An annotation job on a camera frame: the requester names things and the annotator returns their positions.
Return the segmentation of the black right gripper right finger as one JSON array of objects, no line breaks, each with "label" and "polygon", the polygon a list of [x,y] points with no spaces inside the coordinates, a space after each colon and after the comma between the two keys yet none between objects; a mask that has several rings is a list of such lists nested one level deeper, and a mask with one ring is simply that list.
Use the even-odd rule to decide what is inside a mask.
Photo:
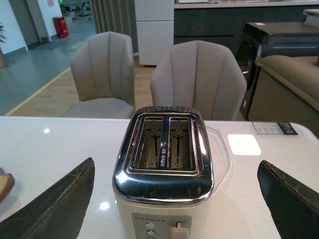
[{"label": "black right gripper right finger", "polygon": [[319,194],[270,162],[257,170],[261,193],[283,239],[319,237]]}]

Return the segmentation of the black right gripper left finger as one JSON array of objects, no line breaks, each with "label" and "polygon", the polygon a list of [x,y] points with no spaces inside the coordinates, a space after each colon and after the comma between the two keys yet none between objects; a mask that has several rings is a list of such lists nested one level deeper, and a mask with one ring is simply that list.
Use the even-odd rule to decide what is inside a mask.
[{"label": "black right gripper left finger", "polygon": [[93,192],[95,163],[87,158],[0,224],[2,239],[75,239]]}]

